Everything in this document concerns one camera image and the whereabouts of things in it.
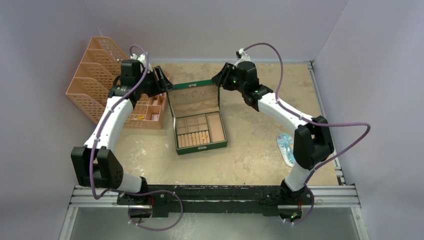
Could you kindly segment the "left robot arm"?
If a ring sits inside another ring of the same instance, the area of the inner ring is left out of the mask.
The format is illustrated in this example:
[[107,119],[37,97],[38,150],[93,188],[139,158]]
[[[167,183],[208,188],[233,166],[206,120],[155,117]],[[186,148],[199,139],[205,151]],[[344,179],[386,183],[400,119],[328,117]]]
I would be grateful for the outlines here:
[[123,60],[107,95],[105,110],[89,139],[75,146],[71,161],[77,182],[84,187],[99,187],[129,193],[138,205],[149,199],[144,177],[125,173],[114,155],[125,121],[143,94],[154,97],[173,88],[163,69],[137,59]]

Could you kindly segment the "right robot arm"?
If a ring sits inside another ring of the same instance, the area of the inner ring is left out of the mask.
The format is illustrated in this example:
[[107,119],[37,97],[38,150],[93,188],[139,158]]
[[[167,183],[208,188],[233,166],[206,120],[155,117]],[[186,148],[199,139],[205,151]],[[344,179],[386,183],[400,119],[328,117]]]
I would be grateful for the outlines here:
[[321,115],[304,114],[277,97],[271,88],[260,83],[256,65],[251,61],[237,65],[227,62],[211,80],[219,88],[240,92],[248,106],[272,117],[290,131],[295,163],[281,183],[280,196],[284,202],[294,203],[300,198],[300,190],[313,169],[334,152],[327,120]]

